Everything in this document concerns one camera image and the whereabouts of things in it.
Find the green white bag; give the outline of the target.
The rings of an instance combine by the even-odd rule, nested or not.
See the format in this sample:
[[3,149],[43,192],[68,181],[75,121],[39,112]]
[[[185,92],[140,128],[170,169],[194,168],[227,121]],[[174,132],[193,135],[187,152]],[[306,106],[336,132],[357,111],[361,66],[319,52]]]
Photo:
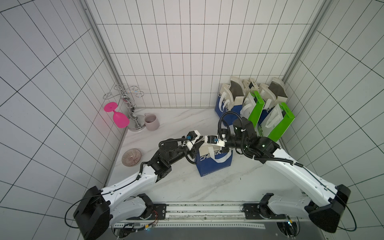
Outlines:
[[241,117],[244,117],[252,122],[254,128],[256,129],[264,106],[265,102],[259,92],[250,91],[244,99],[240,115]]
[[261,137],[268,137],[277,142],[295,120],[286,103],[280,103],[274,108],[263,110],[258,121],[258,131]]

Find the large blue beige cheerful bag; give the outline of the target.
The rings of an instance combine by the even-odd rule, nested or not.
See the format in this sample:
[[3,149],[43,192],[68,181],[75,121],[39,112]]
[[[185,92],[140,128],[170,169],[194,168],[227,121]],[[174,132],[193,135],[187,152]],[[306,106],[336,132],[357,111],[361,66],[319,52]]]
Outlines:
[[219,117],[230,111],[240,115],[244,97],[245,89],[242,80],[232,76],[229,84],[221,85],[215,105],[215,112]]

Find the navy beige small bag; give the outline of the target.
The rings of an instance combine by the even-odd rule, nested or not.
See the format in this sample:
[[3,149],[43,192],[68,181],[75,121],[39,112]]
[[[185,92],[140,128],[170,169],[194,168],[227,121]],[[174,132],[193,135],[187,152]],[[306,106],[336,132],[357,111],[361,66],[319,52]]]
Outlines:
[[243,79],[243,88],[244,88],[244,93],[247,95],[249,92],[258,92],[259,91],[259,85],[257,84],[256,80],[253,78],[248,78],[248,79]]

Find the blue beige takeout bag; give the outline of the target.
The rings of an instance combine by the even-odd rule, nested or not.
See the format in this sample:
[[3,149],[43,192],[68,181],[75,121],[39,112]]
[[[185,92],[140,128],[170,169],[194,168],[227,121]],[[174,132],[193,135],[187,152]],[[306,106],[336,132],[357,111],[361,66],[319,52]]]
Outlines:
[[288,96],[285,92],[285,84],[278,78],[273,78],[269,85],[260,84],[259,94],[264,100],[265,105],[258,121],[258,125],[263,122],[263,120],[275,106],[280,103],[286,103],[288,99]]

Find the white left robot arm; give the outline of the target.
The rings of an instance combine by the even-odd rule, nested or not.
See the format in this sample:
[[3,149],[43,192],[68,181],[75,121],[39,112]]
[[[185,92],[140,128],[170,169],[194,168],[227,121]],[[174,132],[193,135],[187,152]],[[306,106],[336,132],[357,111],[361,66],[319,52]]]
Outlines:
[[96,240],[122,220],[150,217],[153,202],[143,190],[165,178],[177,161],[185,158],[194,164],[203,142],[202,137],[192,136],[161,141],[153,157],[142,162],[136,174],[109,187],[88,189],[83,198],[73,204],[76,207],[73,218],[82,237]]

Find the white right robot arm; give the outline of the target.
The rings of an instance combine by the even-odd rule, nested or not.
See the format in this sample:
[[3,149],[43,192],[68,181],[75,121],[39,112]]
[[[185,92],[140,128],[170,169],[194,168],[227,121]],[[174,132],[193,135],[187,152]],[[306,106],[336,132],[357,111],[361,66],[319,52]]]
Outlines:
[[222,114],[218,121],[218,142],[229,149],[240,149],[243,156],[275,169],[304,192],[305,196],[295,199],[265,194],[256,211],[262,218],[288,215],[308,219],[328,233],[341,229],[340,220],[344,211],[349,210],[348,187],[336,186],[315,175],[276,142],[258,136],[252,122],[238,113]]

